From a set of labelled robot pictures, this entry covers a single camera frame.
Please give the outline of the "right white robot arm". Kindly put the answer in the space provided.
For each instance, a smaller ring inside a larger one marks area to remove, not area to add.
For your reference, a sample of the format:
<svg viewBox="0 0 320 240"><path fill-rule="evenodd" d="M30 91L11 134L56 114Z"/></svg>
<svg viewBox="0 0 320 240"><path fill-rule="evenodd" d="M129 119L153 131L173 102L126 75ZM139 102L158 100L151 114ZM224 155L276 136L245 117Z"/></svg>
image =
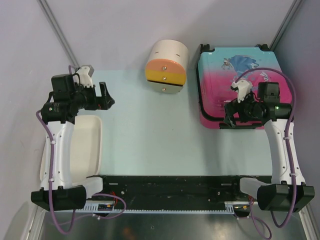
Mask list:
<svg viewBox="0 0 320 240"><path fill-rule="evenodd" d="M253 177L243 177L230 188L231 196L242 201L250 195L263 211L294 213L302 210L315 196L313 186L307 186L300 171L295 150L290 116L292 106L280 101L277 82L260 82L257 93L252 84L239 80L231 84L237 97L224 106L224 123L237 129L235 114L240 123L258 121L267 135L272 164L271 182L265 183Z"/></svg>

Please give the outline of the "white rectangular tray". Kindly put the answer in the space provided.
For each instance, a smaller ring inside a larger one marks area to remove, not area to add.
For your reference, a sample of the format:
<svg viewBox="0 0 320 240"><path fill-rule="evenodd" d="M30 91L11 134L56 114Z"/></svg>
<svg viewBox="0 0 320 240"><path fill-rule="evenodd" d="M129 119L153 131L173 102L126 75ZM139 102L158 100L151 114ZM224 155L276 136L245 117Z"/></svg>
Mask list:
<svg viewBox="0 0 320 240"><path fill-rule="evenodd" d="M47 125L53 140L46 134L40 167L40 186L69 189L98 175L102 155L102 120L95 115L75 117L75 123L51 121Z"/></svg>

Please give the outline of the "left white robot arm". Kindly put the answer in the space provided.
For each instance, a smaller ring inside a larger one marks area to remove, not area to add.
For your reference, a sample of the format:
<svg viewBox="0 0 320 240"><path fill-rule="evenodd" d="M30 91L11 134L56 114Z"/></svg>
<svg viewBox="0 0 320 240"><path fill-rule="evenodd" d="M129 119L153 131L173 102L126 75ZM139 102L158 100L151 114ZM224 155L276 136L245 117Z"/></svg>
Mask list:
<svg viewBox="0 0 320 240"><path fill-rule="evenodd" d="M105 82L101 95L95 86L84 84L80 74L61 74L51 78L52 91L36 115L46 131L46 158L43 179L31 202L47 211L82 209L88 198L100 200L110 196L111 188L100 177L87 177L74 184L71 175L71 141L79 110L109 110L115 100Z"/></svg>

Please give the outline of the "pink and teal kids suitcase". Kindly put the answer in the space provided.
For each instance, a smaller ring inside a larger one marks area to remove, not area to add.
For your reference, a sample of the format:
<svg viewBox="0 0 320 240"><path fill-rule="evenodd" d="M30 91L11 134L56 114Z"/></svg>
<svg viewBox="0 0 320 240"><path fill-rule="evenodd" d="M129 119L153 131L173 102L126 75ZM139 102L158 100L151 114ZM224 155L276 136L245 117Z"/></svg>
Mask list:
<svg viewBox="0 0 320 240"><path fill-rule="evenodd" d="M237 98L231 90L232 82L244 72L243 79L252 83L252 91L258 92L260 82L278 82L282 103L289 104L292 94L284 77L273 72L279 71L278 60L267 44L255 47L216 47L200 45L196 68L197 91L201 124L209 129L227 128L224 123L224 105Z"/></svg>

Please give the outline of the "cream round drawer cabinet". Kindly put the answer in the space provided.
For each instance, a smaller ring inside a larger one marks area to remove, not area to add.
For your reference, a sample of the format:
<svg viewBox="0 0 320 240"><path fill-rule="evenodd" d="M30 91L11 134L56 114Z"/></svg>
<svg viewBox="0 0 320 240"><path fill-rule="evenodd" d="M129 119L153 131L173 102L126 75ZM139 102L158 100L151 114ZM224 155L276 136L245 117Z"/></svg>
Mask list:
<svg viewBox="0 0 320 240"><path fill-rule="evenodd" d="M159 40L144 68L146 81L156 92L176 94L186 83L188 63L189 50L182 42Z"/></svg>

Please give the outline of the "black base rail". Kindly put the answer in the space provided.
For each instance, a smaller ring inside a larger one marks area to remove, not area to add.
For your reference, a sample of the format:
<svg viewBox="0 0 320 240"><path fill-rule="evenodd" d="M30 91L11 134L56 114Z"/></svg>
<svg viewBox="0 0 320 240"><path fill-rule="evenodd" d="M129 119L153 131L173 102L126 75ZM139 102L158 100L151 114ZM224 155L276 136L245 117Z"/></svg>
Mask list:
<svg viewBox="0 0 320 240"><path fill-rule="evenodd" d="M224 202L246 202L239 175L102 175L102 194L122 198L115 208L129 210L221 210Z"/></svg>

